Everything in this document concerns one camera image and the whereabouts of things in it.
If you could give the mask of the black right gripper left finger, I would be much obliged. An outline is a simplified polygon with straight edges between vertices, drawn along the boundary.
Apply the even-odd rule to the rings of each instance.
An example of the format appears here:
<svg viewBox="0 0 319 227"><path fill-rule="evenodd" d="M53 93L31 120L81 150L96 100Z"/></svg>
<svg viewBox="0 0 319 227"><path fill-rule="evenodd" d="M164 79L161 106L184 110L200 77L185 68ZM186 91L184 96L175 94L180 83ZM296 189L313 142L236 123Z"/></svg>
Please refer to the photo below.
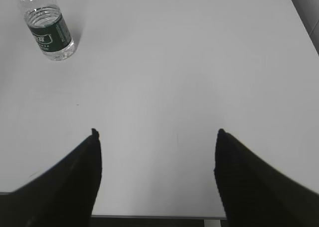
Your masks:
<svg viewBox="0 0 319 227"><path fill-rule="evenodd" d="M99 132L51 169L0 197L2 227L87 227L102 178Z"/></svg>

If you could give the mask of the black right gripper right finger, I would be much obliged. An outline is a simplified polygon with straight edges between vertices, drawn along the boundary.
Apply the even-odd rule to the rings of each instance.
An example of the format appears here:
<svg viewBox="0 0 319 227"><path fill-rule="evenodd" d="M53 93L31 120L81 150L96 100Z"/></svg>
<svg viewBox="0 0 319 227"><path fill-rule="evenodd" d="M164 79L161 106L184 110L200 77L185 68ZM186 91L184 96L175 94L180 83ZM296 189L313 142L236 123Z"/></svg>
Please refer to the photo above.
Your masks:
<svg viewBox="0 0 319 227"><path fill-rule="evenodd" d="M230 227L317 227L319 196L219 129L214 176Z"/></svg>

